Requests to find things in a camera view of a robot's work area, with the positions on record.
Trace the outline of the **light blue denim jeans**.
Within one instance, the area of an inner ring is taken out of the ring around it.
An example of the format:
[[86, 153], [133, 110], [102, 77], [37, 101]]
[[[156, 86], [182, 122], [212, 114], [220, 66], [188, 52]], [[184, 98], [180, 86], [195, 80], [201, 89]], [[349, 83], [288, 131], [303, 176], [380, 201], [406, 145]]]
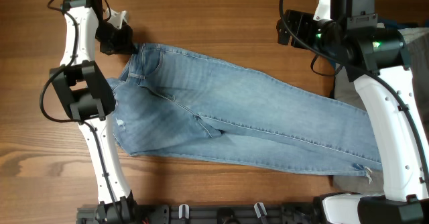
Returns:
[[121, 75], [113, 135], [151, 155], [314, 175], [381, 170], [368, 114], [224, 60], [141, 44]]

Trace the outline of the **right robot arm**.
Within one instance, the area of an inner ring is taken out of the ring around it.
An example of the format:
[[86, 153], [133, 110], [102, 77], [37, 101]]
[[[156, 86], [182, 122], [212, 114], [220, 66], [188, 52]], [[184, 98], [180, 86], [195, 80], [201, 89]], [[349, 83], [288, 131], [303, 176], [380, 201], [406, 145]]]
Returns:
[[310, 223], [427, 223], [428, 141], [404, 37], [378, 26], [375, 0], [318, 0], [314, 14], [280, 8], [279, 42], [346, 69], [369, 115], [383, 168], [381, 194], [338, 193], [287, 204]]

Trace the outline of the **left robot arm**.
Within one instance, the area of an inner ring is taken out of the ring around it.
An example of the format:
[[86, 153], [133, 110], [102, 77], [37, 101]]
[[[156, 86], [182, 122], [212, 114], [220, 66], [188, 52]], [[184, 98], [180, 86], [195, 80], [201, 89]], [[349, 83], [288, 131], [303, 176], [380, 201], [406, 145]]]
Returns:
[[139, 206], [121, 169], [113, 139], [113, 91], [95, 61], [95, 44], [106, 55], [134, 54], [127, 12], [113, 11], [107, 0], [63, 0], [66, 47], [60, 67], [50, 69], [52, 85], [67, 115], [88, 146], [95, 171], [98, 205], [79, 208], [77, 223], [139, 223]]

